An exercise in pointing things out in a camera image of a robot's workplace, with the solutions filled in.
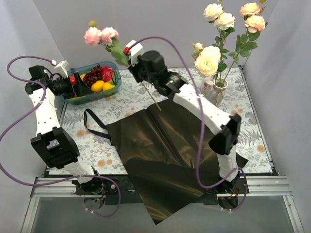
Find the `pink double rose stem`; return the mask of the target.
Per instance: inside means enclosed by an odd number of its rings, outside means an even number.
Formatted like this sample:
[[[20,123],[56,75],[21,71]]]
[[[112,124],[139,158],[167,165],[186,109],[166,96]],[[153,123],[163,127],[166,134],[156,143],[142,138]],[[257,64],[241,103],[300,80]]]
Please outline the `pink double rose stem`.
[[[90,46],[102,45],[114,57],[117,64],[129,68],[129,46],[123,47],[119,41],[119,33],[113,27],[100,29],[97,22],[91,20],[84,35],[85,43]]]

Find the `peach rose stem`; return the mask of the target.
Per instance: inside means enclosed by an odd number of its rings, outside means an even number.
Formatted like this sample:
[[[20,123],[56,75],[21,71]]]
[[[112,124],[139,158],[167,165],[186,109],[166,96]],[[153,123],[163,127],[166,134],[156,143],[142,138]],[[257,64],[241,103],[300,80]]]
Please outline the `peach rose stem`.
[[[226,80],[233,65],[239,63],[240,57],[248,58],[251,55],[251,50],[258,47],[255,41],[268,25],[261,15],[265,10],[265,2],[265,0],[258,0],[257,2],[247,3],[240,8],[240,15],[244,19],[245,32],[237,35],[235,50],[229,54],[233,62],[224,76],[224,80]]]

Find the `cream bud flower stem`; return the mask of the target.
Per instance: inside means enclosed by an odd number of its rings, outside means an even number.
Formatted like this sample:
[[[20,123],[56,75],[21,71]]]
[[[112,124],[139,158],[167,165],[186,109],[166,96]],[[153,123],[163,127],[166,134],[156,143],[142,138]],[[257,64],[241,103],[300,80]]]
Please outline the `cream bud flower stem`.
[[[215,75],[215,83],[219,87],[225,86],[225,81],[222,77],[222,72],[226,69],[227,65],[224,62],[224,59],[227,59],[226,53],[229,53],[229,50],[224,48],[226,43],[226,38],[234,30],[235,17],[231,13],[226,13],[224,11],[224,5],[222,0],[218,0],[217,3],[208,4],[204,9],[204,18],[210,24],[213,24],[217,31],[218,35],[215,37],[215,45],[220,49],[220,62],[218,73]]]

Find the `teal plastic fruit basket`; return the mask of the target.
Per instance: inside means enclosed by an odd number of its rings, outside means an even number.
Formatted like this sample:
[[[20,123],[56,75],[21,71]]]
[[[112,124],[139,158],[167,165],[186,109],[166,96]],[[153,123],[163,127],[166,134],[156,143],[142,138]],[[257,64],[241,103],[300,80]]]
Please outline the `teal plastic fruit basket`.
[[[70,78],[70,76],[73,76],[74,72],[79,73],[79,75],[82,75],[82,74],[86,75],[88,71],[90,71],[93,67],[96,67],[98,64],[100,64],[102,68],[104,66],[110,66],[115,71],[117,75],[117,83],[113,89],[108,90],[108,91],[101,91],[98,93],[93,92],[93,94],[88,95],[88,96],[83,96],[83,97],[75,97],[75,96],[74,97],[62,97],[60,96],[61,100],[67,103],[71,103],[73,105],[79,105],[79,104],[84,104],[84,103],[88,103],[91,101],[99,100],[102,98],[106,98],[117,93],[119,90],[119,86],[121,85],[121,75],[119,73],[118,67],[113,62],[105,61],[105,62],[92,64],[92,65],[88,65],[88,66],[84,66],[84,67],[80,67],[76,69],[71,69],[68,71],[68,76],[69,76],[68,78]]]

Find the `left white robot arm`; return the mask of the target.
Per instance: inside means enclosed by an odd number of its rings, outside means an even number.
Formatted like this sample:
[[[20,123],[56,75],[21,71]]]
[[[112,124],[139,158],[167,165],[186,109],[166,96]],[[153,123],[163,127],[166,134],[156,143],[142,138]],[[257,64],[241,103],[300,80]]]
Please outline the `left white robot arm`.
[[[37,130],[31,145],[49,168],[63,169],[77,179],[72,183],[85,192],[99,194],[104,183],[97,171],[80,157],[79,149],[71,136],[60,126],[55,108],[55,97],[74,97],[73,83],[68,77],[52,80],[44,66],[29,68],[30,83],[25,85],[34,106]]]

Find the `black paper cone wrapper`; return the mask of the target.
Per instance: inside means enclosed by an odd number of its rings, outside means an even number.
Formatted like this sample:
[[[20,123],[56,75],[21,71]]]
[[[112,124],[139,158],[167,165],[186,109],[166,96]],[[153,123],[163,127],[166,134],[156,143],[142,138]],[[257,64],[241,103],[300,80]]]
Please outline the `black paper cone wrapper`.
[[[213,133],[205,129],[199,176],[195,163],[201,121],[184,107],[164,100],[108,124],[118,155],[153,222],[192,203],[220,180]]]

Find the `aluminium rail frame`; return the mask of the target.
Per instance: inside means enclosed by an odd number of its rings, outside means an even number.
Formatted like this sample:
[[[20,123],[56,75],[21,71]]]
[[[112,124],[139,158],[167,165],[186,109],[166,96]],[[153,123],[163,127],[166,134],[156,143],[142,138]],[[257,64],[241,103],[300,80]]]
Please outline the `aluminium rail frame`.
[[[250,97],[243,67],[238,66],[259,125],[259,129],[272,157]],[[29,207],[22,226],[24,233],[90,233],[104,227],[106,233],[301,233],[303,228],[294,204],[292,188],[285,176],[271,173],[247,173],[249,193],[238,195],[242,207],[227,212],[219,205],[192,203],[172,217],[155,225],[144,204],[104,204],[100,206],[92,198],[74,193],[69,181],[36,187],[31,193]],[[93,216],[86,207],[116,210],[110,218]]]

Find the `white rose stem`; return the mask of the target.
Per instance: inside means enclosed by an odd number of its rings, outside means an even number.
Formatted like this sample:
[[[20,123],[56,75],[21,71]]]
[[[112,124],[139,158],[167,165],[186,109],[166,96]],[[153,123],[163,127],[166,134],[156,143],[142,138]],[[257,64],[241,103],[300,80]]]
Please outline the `white rose stem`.
[[[210,77],[214,82],[221,77],[227,65],[223,61],[223,55],[218,46],[203,47],[203,44],[196,43],[194,46],[195,67],[204,77]]]

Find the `pink dragon fruit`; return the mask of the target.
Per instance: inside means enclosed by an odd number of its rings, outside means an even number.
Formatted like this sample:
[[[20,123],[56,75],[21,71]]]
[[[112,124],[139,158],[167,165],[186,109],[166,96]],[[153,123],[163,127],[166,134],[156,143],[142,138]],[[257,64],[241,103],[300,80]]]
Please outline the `pink dragon fruit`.
[[[117,75],[115,71],[110,66],[104,66],[101,71],[102,80],[106,83],[111,83],[116,85],[117,83]]]

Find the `white ceramic vase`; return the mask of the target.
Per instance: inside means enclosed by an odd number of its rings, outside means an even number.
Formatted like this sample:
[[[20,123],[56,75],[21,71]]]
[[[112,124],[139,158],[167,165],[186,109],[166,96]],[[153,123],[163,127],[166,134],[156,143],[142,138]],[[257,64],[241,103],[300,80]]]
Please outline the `white ceramic vase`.
[[[224,79],[217,79],[209,86],[206,95],[207,100],[209,100],[213,105],[219,107],[224,96],[225,91],[228,87],[228,82]]]

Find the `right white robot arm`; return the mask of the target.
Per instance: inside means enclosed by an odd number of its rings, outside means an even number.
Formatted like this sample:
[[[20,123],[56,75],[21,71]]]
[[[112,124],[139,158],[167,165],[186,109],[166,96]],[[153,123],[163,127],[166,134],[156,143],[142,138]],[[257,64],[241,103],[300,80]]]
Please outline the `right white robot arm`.
[[[160,95],[181,105],[201,120],[201,135],[195,165],[196,176],[199,176],[204,130],[209,128],[213,133],[214,136],[208,144],[216,153],[221,179],[216,184],[199,183],[199,185],[204,189],[216,187],[219,191],[233,192],[238,186],[239,179],[236,144],[241,128],[241,117],[220,110],[198,94],[197,88],[189,84],[183,76],[168,71],[159,52],[126,48],[124,53],[129,56],[128,69],[138,83],[143,81],[150,83]]]

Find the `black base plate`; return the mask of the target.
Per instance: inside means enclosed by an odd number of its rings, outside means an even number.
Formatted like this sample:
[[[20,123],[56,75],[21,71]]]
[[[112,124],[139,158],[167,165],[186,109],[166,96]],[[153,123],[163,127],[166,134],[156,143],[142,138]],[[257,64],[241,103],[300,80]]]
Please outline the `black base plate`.
[[[143,203],[138,191],[131,182],[129,176],[109,175],[108,177],[118,184],[119,189],[121,191],[122,204]],[[111,181],[102,180],[102,188],[100,189],[99,192],[95,193],[89,190],[87,191],[83,190],[81,186],[78,184],[78,182],[75,180],[72,181],[71,183],[76,186],[76,190],[74,192],[76,195],[93,195],[93,196],[97,195],[98,196],[97,198],[93,197],[92,199],[100,204],[105,203],[107,205],[113,205],[118,203],[119,199],[118,191],[116,185],[113,184]],[[228,190],[228,188],[229,182],[225,181],[219,186],[206,191],[200,197],[195,198],[193,202],[194,203],[202,202],[204,205],[217,205],[218,203],[222,203],[222,201],[219,200],[220,198],[217,196],[220,194],[224,194],[224,199],[228,200],[226,203],[234,208],[238,205],[237,203],[234,203],[234,201],[237,201],[238,195],[249,193],[249,188],[246,187],[245,181],[242,179],[242,177],[238,177],[235,180],[235,185],[232,187],[231,190]]]

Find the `yellow lemon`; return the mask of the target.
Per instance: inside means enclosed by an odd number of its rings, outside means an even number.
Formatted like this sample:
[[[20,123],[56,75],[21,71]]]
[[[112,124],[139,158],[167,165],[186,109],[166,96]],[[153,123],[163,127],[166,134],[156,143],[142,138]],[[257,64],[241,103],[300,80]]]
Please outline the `yellow lemon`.
[[[111,90],[115,87],[115,85],[111,84],[111,83],[103,83],[102,89],[103,91],[108,91]]]
[[[103,90],[104,81],[98,80],[92,86],[91,90],[95,93],[101,92]]]

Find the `dark red grapes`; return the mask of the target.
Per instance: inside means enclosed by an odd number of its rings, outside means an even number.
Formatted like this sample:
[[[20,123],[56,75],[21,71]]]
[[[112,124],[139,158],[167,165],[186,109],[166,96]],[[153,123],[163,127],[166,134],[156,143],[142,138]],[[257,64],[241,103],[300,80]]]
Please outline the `dark red grapes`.
[[[96,67],[93,67],[90,71],[88,71],[83,77],[83,82],[85,83],[85,85],[91,88],[92,85],[95,84],[97,81],[101,81],[102,69],[102,66],[98,64]]]

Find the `floral table mat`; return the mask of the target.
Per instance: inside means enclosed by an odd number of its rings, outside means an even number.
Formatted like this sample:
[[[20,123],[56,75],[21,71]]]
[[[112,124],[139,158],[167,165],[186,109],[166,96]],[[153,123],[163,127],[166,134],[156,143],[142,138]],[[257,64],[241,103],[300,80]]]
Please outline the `floral table mat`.
[[[148,83],[136,83],[127,70],[120,70],[121,86],[119,91],[107,98],[86,104],[72,105],[63,103],[59,111],[61,126],[76,142],[83,160],[93,166],[101,175],[125,175],[127,172],[110,143],[87,131],[84,126],[84,110],[91,109],[105,124],[129,117],[135,112],[146,109],[155,101],[165,97]],[[226,75],[228,87],[219,106],[229,114],[242,117],[239,143],[236,152],[248,160],[243,168],[245,173],[271,173],[270,156],[267,153],[240,69],[234,67]]]

